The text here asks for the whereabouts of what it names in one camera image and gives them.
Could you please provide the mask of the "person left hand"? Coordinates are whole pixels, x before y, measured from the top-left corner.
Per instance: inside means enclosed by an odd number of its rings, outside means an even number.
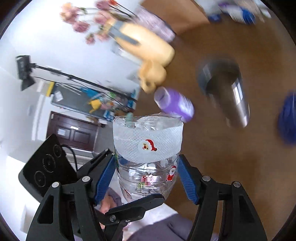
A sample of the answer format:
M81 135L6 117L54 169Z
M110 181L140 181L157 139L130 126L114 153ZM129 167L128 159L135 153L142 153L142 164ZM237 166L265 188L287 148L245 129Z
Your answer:
M101 207L99 211L105 214L109 209L112 209L115 207L117 207L117 205L114 199L110 195L106 194L101 202Z

